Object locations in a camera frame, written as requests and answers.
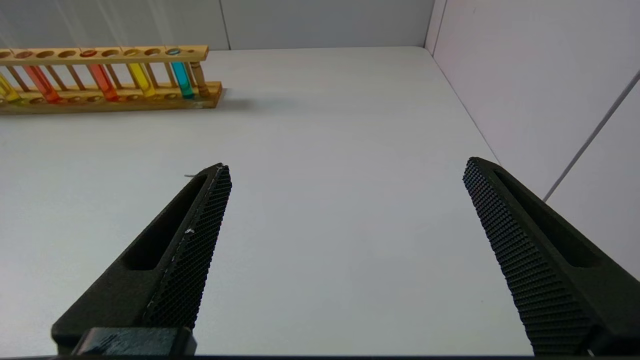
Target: colored liquid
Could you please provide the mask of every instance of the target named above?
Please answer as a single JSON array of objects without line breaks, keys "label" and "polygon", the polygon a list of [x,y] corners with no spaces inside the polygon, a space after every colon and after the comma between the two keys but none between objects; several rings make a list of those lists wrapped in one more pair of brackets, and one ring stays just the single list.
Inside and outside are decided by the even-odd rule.
[{"label": "colored liquid", "polygon": [[131,71],[131,75],[133,75],[133,78],[138,83],[138,86],[140,86],[140,90],[142,90],[142,94],[145,97],[155,96],[156,90],[154,89],[154,86],[151,85],[151,82],[149,81],[149,77],[147,76],[145,69],[142,68],[142,65],[127,64],[127,66]]},{"label": "colored liquid", "polygon": [[7,81],[2,74],[0,74],[0,95],[4,96],[9,102],[20,100],[20,95],[18,95],[13,86],[9,84],[9,81]]},{"label": "colored liquid", "polygon": [[182,97],[185,99],[193,99],[193,90],[191,89],[191,83],[189,82],[189,76],[187,75],[187,69],[183,63],[171,63],[175,79],[178,81],[178,87],[182,92]]},{"label": "colored liquid", "polygon": [[37,66],[23,66],[24,71],[27,72],[27,75],[31,78],[31,81],[36,85],[42,96],[44,96],[45,100],[49,104],[55,104],[56,102],[61,100],[60,95],[56,89],[51,86],[49,79],[45,76],[45,74],[40,70]]},{"label": "colored liquid", "polygon": [[104,98],[107,99],[107,101],[118,101],[118,93],[116,93],[116,89],[113,87],[113,84],[111,84],[111,79],[109,79],[107,72],[104,70],[104,66],[100,64],[87,66],[93,76],[93,80],[95,80],[102,94],[104,94]]}]

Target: orange liquid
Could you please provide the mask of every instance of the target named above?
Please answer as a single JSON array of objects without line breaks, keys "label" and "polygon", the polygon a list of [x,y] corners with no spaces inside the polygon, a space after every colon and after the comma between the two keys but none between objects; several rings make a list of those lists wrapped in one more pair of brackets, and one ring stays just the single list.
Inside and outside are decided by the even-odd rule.
[{"label": "orange liquid", "polygon": [[39,67],[23,66],[23,68],[49,104],[55,104],[61,100],[60,95],[58,95],[56,89],[51,86],[49,79],[47,79],[47,76],[45,76]]},{"label": "orange liquid", "polygon": [[118,101],[118,93],[116,93],[116,89],[111,84],[111,79],[107,75],[107,72],[104,70],[104,66],[100,64],[91,64],[88,65],[89,71],[95,80],[95,83],[98,84],[98,87],[104,94],[104,98],[107,101]]}]

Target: wooden dowel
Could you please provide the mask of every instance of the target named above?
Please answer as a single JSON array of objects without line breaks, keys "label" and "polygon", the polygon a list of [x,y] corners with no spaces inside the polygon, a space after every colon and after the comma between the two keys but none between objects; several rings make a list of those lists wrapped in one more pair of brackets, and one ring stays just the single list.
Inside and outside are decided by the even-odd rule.
[{"label": "wooden dowel", "polygon": [[68,90],[67,86],[62,82],[62,79],[60,79],[60,77],[58,76],[58,73],[53,68],[53,66],[44,65],[44,67],[45,67],[45,69],[47,69],[47,71],[49,72],[49,74],[51,75],[53,80],[55,80],[56,84],[58,84],[58,86],[60,86],[60,90],[67,91]]},{"label": "wooden dowel", "polygon": [[11,76],[13,76],[13,78],[15,79],[15,82],[17,82],[18,85],[20,85],[20,87],[22,88],[22,91],[29,92],[30,89],[27,86],[27,84],[25,84],[24,81],[22,80],[22,78],[20,77],[20,74],[18,74],[18,72],[12,66],[7,66],[6,68],[11,73]]},{"label": "wooden dowel", "polygon": [[120,84],[120,80],[118,79],[116,72],[113,71],[113,65],[105,64],[104,66],[107,68],[107,71],[109,72],[109,75],[111,76],[111,80],[113,80],[113,84],[116,86],[116,89],[118,90],[122,89],[122,84]]},{"label": "wooden dowel", "polygon": [[156,81],[156,75],[154,75],[154,70],[151,69],[151,64],[145,63],[145,69],[147,70],[147,76],[149,77],[149,80],[151,81],[151,85],[153,85],[154,88],[158,88],[158,82]]},{"label": "wooden dowel", "polygon": [[191,70],[193,71],[193,76],[194,78],[196,78],[196,82],[198,83],[198,94],[200,94],[200,97],[209,97],[209,89],[207,88],[207,83],[204,81],[204,74],[202,73],[200,62],[194,62],[190,64]]},{"label": "wooden dowel", "polygon": [[172,88],[177,88],[178,84],[175,83],[175,79],[173,78],[173,72],[171,71],[171,65],[169,63],[164,63],[164,69],[166,70],[166,75],[169,77],[169,82],[171,83]]},{"label": "wooden dowel", "polygon": [[78,73],[74,69],[74,66],[73,65],[67,65],[67,70],[69,70],[69,74],[71,74],[71,77],[74,78],[74,81],[76,82],[76,85],[78,86],[78,89],[86,90],[86,88],[84,87],[84,84],[82,84],[82,80],[80,80],[80,77],[78,76]]},{"label": "wooden dowel", "polygon": [[127,70],[129,71],[129,75],[131,75],[131,79],[133,80],[133,85],[136,86],[136,89],[140,88],[140,84],[138,84],[138,80],[136,80],[136,76],[133,74],[133,71],[131,71],[131,68],[127,66]]},{"label": "wooden dowel", "polygon": [[187,75],[189,76],[189,82],[191,83],[191,87],[196,87],[196,82],[193,81],[193,74],[191,73],[191,67],[189,63],[184,63],[184,67],[187,69]]}]

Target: yellow test tube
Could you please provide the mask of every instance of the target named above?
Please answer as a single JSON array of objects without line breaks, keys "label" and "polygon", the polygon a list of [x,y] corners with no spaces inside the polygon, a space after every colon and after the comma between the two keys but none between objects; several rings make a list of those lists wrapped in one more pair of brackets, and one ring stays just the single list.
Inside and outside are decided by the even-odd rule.
[{"label": "yellow test tube", "polygon": [[130,63],[127,64],[127,67],[131,72],[133,81],[135,81],[140,87],[140,90],[142,90],[142,94],[145,97],[156,96],[156,90],[153,85],[151,85],[151,81],[149,81],[149,77],[147,76],[145,69],[142,68],[142,65],[138,63]]},{"label": "yellow test tube", "polygon": [[9,102],[20,100],[20,95],[18,95],[13,86],[9,84],[9,81],[7,81],[2,74],[0,74],[0,95],[4,96]]}]

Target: white wall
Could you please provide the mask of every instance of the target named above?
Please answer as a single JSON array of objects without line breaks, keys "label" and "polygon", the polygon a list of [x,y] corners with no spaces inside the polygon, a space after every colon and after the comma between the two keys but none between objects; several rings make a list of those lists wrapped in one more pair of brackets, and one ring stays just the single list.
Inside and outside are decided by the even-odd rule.
[{"label": "white wall", "polygon": [[[67,0],[92,46],[115,45],[97,1],[122,14],[131,45],[162,44],[146,1]],[[214,50],[294,47],[423,46],[433,0],[154,0],[179,14],[178,44]],[[0,0],[22,47],[76,46],[54,1]]]},{"label": "white wall", "polygon": [[[108,1],[122,15],[121,21],[131,45],[159,45],[157,27],[146,1],[68,0],[79,14],[92,46],[116,45],[97,1]],[[180,9],[188,26],[171,26],[179,44],[206,44],[213,50],[228,49],[225,27],[217,0],[154,0],[164,3],[169,13]],[[74,42],[54,1],[0,0],[0,11],[13,28],[22,47],[74,47]]]},{"label": "white wall", "polygon": [[640,85],[636,85],[548,200],[640,279]]},{"label": "white wall", "polygon": [[447,6],[447,0],[435,0],[433,3],[433,11],[431,12],[431,19],[429,20],[429,29],[427,30],[427,39],[424,42],[424,47],[433,55],[433,50],[436,47],[438,41],[438,32],[440,31],[440,24],[442,23],[442,15],[444,15],[444,9]]},{"label": "white wall", "polygon": [[640,69],[640,1],[448,0],[435,60],[539,196]]},{"label": "white wall", "polygon": [[232,49],[420,46],[433,0],[223,0]]}]

